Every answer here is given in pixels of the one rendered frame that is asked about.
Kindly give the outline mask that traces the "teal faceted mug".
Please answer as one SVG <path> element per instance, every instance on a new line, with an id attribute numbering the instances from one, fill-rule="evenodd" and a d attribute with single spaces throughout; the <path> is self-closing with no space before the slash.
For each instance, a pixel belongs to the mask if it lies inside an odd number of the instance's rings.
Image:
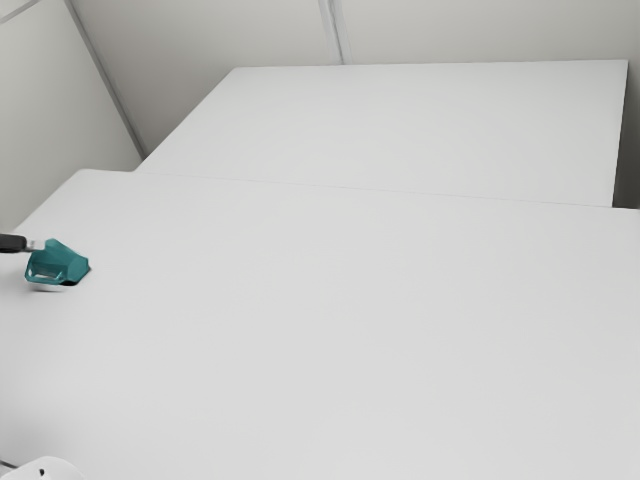
<path id="1" fill-rule="evenodd" d="M 30 254 L 25 279 L 50 286 L 75 286 L 91 271 L 89 259 L 59 240 L 47 239 Z"/>

